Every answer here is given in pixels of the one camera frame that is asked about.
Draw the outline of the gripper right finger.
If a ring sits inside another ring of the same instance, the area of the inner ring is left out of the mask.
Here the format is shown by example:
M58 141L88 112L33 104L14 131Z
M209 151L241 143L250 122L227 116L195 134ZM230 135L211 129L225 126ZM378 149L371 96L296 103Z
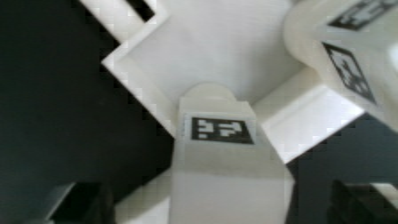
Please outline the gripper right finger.
M335 180L326 224L398 224L398 184Z

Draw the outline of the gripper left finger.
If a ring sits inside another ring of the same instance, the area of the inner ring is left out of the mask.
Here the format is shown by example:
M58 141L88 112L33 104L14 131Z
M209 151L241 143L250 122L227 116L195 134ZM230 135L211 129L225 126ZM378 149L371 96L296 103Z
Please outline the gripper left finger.
M70 182L54 188L44 212L49 224L115 224L113 196L99 182Z

